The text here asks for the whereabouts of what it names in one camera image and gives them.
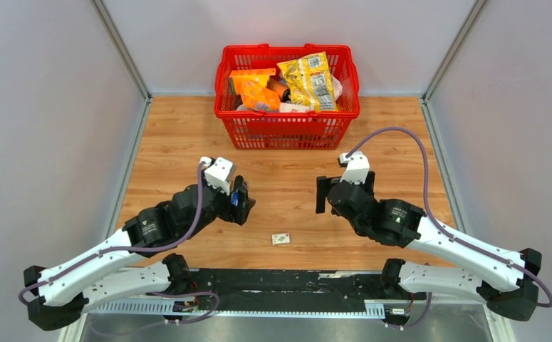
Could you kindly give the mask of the blue and black stapler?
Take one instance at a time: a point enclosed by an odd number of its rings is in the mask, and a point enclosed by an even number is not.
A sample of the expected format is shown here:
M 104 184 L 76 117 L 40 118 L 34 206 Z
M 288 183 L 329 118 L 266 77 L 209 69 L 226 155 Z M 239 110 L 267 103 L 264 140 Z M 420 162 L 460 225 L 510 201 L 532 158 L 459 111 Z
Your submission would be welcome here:
M 231 189 L 231 204 L 239 209 L 245 208 L 248 198 L 246 181 L 243 176 L 237 175 Z

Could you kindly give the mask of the white staple box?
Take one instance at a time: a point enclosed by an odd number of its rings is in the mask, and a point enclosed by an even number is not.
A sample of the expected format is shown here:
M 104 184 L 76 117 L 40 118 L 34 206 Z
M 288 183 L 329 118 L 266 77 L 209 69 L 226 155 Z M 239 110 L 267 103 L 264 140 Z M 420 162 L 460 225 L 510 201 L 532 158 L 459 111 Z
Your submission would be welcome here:
M 272 241 L 273 246 L 290 244 L 291 243 L 291 236 L 290 236 L 289 233 L 272 234 L 271 235 L 271 241 Z

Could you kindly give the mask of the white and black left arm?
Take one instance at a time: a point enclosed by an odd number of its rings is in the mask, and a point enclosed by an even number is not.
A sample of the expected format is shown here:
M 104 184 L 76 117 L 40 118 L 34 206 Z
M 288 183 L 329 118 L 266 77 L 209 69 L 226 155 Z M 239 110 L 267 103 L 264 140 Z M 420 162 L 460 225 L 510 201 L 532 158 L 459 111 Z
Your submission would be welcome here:
M 68 326 L 107 302 L 158 292 L 190 295 L 194 288 L 184 257 L 175 253 L 137 271 L 124 267 L 171 251 L 216 219 L 246 223 L 256 201 L 237 177 L 229 193 L 208 185 L 190 185 L 142 210 L 99 245 L 61 265 L 30 266 L 24 271 L 28 319 L 44 331 Z

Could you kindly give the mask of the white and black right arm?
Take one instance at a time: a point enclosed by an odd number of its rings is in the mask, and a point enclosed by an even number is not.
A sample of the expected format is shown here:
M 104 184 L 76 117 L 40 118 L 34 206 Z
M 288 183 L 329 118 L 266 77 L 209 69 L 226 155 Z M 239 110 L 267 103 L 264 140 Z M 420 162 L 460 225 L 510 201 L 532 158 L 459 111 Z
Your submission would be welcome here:
M 449 294 L 486 304 L 511 320 L 532 317 L 539 296 L 533 277 L 541 268 L 540 252 L 496 247 L 431 219 L 409 202 L 378 200 L 372 189 L 373 182 L 354 185 L 340 177 L 317 177 L 316 213 L 324 213 L 330 204 L 331 213 L 346 219 L 360 237 L 454 264 L 447 268 L 388 259 L 380 278 L 384 295 L 395 299 L 405 292 Z

